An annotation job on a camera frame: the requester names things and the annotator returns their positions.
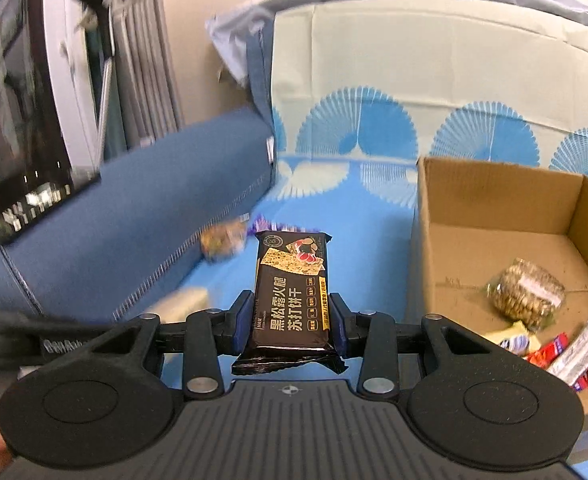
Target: white stitching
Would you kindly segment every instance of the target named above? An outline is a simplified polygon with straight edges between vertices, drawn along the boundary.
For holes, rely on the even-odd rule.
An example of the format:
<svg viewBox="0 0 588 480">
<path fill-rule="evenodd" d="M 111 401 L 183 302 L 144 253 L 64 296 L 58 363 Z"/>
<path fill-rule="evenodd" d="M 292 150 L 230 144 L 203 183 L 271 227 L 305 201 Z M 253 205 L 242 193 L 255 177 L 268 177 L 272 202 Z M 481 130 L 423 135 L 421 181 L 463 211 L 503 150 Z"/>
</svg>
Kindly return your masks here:
<svg viewBox="0 0 588 480">
<path fill-rule="evenodd" d="M 112 317 L 114 318 L 114 320 L 118 321 L 123 316 L 125 316 L 125 314 L 127 314 L 132 309 L 134 304 L 148 292 L 152 285 L 154 285 L 167 272 L 167 269 L 169 269 L 173 264 L 175 264 L 178 261 L 178 259 L 185 254 L 187 249 L 189 249 L 200 239 L 200 234 L 203 231 L 205 231 L 205 229 L 213 226 L 214 224 L 220 222 L 223 218 L 225 218 L 225 216 L 227 216 L 232 211 L 232 209 L 238 206 L 247 195 L 249 195 L 258 186 L 261 185 L 261 183 L 265 180 L 265 177 L 266 174 L 262 174 L 259 177 L 259 179 L 256 180 L 250 187 L 245 189 L 245 191 L 242 192 L 241 195 L 237 196 L 231 203 L 229 203 L 221 213 L 217 214 L 214 218 L 211 218 L 202 227 L 199 227 L 196 230 L 196 232 L 194 232 L 189 238 L 187 238 L 186 241 L 184 241 L 180 245 L 180 247 L 178 247 L 177 250 L 170 254 L 167 260 L 162 262 L 152 273 L 152 275 L 149 276 L 143 283 L 141 283 L 141 285 L 134 292 L 132 292 L 128 296 L 128 298 L 125 301 L 123 301 L 123 303 L 121 303 L 120 306 L 114 312 L 112 312 Z"/>
</svg>

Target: silver screw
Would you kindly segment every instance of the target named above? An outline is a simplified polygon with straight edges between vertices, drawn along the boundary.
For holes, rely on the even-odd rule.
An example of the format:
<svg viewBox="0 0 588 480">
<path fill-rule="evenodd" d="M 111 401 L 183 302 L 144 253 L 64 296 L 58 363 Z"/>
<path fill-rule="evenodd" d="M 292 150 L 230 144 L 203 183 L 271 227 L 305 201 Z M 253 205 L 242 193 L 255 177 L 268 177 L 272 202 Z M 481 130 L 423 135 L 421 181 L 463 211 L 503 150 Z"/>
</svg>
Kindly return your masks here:
<svg viewBox="0 0 588 480">
<path fill-rule="evenodd" d="M 372 377 L 363 383 L 363 388 L 370 394 L 388 394 L 394 389 L 394 383 L 385 377 Z"/>
<path fill-rule="evenodd" d="M 218 381 L 211 377 L 194 377 L 187 381 L 187 389 L 194 394 L 210 394 L 218 388 Z"/>
</svg>

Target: crosshair symbol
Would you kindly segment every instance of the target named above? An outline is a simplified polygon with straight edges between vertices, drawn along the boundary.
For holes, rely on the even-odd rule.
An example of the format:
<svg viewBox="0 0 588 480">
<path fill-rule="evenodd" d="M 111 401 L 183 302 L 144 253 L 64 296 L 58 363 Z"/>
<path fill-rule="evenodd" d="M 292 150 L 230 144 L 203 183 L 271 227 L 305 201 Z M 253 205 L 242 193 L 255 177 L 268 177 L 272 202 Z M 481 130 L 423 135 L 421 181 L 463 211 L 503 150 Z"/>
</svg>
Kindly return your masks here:
<svg viewBox="0 0 588 480">
<path fill-rule="evenodd" d="M 285 395 L 289 395 L 291 397 L 294 394 L 298 394 L 300 390 L 296 386 L 294 386 L 293 384 L 288 384 L 288 386 L 282 388 L 281 391 Z"/>
</svg>

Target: silver snack wrapper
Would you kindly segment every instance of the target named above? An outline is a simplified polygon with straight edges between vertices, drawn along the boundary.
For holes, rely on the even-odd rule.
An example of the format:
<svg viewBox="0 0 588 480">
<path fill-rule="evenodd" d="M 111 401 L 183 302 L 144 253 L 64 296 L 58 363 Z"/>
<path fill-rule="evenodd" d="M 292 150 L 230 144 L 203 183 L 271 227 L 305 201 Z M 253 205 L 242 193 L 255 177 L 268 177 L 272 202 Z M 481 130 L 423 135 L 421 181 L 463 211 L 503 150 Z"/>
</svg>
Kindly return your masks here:
<svg viewBox="0 0 588 480">
<path fill-rule="evenodd" d="M 567 349 L 557 357 L 548 372 L 572 386 L 588 369 L 588 320 L 587 325 Z"/>
</svg>

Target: cracker package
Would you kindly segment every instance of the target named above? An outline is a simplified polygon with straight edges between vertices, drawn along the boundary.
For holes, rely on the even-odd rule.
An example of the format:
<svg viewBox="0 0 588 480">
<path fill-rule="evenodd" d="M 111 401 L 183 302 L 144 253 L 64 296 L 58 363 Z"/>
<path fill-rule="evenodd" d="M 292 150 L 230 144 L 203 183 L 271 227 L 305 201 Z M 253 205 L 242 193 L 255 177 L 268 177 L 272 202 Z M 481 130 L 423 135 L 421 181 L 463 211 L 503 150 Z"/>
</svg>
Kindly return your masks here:
<svg viewBox="0 0 588 480">
<path fill-rule="evenodd" d="M 487 285 L 487 297 L 507 317 L 537 332 L 552 323 L 565 287 L 542 267 L 517 259 Z"/>
<path fill-rule="evenodd" d="M 258 233 L 252 331 L 234 375 L 319 362 L 345 370 L 331 343 L 325 233 Z"/>
</svg>

